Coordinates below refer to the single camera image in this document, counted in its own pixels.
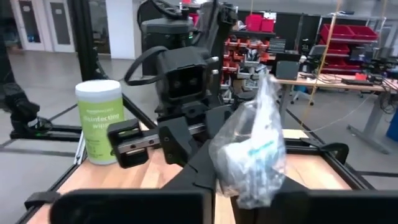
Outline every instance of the white wall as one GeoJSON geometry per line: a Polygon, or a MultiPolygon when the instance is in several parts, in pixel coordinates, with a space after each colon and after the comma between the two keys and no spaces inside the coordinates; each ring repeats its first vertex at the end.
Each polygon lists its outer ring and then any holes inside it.
{"type": "Polygon", "coordinates": [[[111,58],[135,59],[132,0],[106,0],[111,58]]]}

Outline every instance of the red storage bin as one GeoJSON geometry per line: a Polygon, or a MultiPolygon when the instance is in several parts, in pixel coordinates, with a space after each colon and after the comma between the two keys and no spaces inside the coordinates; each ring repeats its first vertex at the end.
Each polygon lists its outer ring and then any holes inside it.
{"type": "Polygon", "coordinates": [[[198,22],[199,15],[196,13],[190,13],[189,16],[192,18],[193,25],[196,25],[198,22]]]}
{"type": "MultiPolygon", "coordinates": [[[[320,32],[323,40],[328,39],[328,34],[330,30],[330,24],[324,24],[322,30],[320,32]]],[[[345,25],[335,25],[333,28],[333,32],[331,34],[331,38],[337,39],[352,39],[354,37],[354,32],[345,25]]]]}
{"type": "Polygon", "coordinates": [[[355,61],[347,60],[346,61],[346,69],[347,70],[360,70],[362,64],[363,64],[362,62],[355,62],[355,61]]]}
{"type": "Polygon", "coordinates": [[[327,58],[326,63],[328,65],[323,66],[325,70],[328,68],[345,69],[347,66],[342,58],[327,58]]]}
{"type": "MultiPolygon", "coordinates": [[[[320,40],[319,44],[325,45],[326,43],[323,40],[320,40]]],[[[349,48],[346,44],[329,43],[329,48],[327,53],[347,55],[349,53],[349,48]]]]}
{"type": "Polygon", "coordinates": [[[348,26],[354,33],[356,40],[377,40],[378,34],[367,26],[348,26]]]}
{"type": "Polygon", "coordinates": [[[273,32],[274,31],[274,20],[263,18],[261,21],[261,32],[273,32]]]}
{"type": "Polygon", "coordinates": [[[260,31],[262,15],[251,14],[246,17],[245,24],[248,31],[260,31]]]}

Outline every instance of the yellow pole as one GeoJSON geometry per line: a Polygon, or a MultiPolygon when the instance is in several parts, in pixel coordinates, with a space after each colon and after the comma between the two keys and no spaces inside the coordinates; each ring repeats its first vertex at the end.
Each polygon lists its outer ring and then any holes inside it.
{"type": "MultiPolygon", "coordinates": [[[[385,14],[386,14],[386,9],[387,9],[387,3],[388,3],[388,0],[384,0],[383,1],[383,9],[382,9],[382,11],[381,11],[381,17],[382,17],[382,19],[384,19],[384,16],[385,16],[385,14]]],[[[381,36],[381,30],[382,29],[382,27],[380,28],[380,33],[379,33],[379,49],[381,48],[381,42],[380,42],[380,36],[381,36]]]]}
{"type": "MultiPolygon", "coordinates": [[[[319,77],[319,75],[321,74],[322,68],[325,65],[326,53],[328,52],[328,49],[329,49],[331,35],[333,33],[333,29],[335,28],[337,12],[340,10],[341,2],[342,2],[342,0],[338,0],[337,1],[336,12],[334,13],[333,17],[331,18],[331,24],[330,24],[329,34],[328,34],[328,40],[326,42],[326,49],[325,49],[325,52],[322,55],[321,64],[320,64],[320,66],[318,68],[317,77],[319,77]]],[[[304,115],[303,115],[303,117],[301,119],[301,124],[300,125],[301,125],[302,129],[303,129],[303,123],[307,119],[308,112],[310,111],[310,103],[313,101],[313,96],[314,96],[315,92],[317,91],[317,83],[318,83],[318,79],[315,80],[315,83],[312,86],[312,92],[311,92],[311,95],[310,95],[310,101],[308,102],[308,105],[307,105],[307,107],[305,108],[305,111],[304,111],[304,115]]]]}

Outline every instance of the black panel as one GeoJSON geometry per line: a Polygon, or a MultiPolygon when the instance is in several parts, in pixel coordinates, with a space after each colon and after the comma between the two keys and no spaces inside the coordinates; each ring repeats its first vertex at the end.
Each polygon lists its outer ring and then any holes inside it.
{"type": "Polygon", "coordinates": [[[301,14],[277,13],[274,32],[279,38],[286,40],[285,50],[293,50],[299,29],[301,14]]]}
{"type": "Polygon", "coordinates": [[[308,39],[310,42],[315,41],[315,39],[317,38],[319,20],[320,16],[303,17],[303,26],[302,26],[300,41],[302,39],[308,39]]]}
{"type": "MultiPolygon", "coordinates": [[[[322,24],[330,24],[331,18],[323,18],[322,24]]],[[[336,19],[336,24],[339,25],[355,25],[355,26],[365,26],[367,21],[364,20],[356,20],[356,19],[336,19]]]]}
{"type": "Polygon", "coordinates": [[[19,10],[21,10],[28,42],[41,43],[32,2],[19,1],[19,10]]]}
{"type": "Polygon", "coordinates": [[[51,2],[51,13],[54,21],[55,35],[58,44],[70,45],[67,15],[63,3],[51,2]]]}

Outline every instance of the monitor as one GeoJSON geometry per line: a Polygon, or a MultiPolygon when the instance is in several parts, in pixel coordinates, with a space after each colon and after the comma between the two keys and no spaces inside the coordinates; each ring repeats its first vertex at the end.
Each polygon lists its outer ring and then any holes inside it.
{"type": "Polygon", "coordinates": [[[373,51],[367,47],[356,47],[351,50],[349,59],[357,62],[370,62],[373,58],[373,51]]]}
{"type": "Polygon", "coordinates": [[[301,59],[300,54],[289,54],[289,53],[277,53],[275,56],[275,60],[272,63],[271,74],[275,75],[276,66],[279,61],[290,61],[290,62],[299,62],[301,59]]]}
{"type": "Polygon", "coordinates": [[[312,46],[308,56],[319,56],[323,55],[326,50],[326,45],[314,45],[312,46]]]}

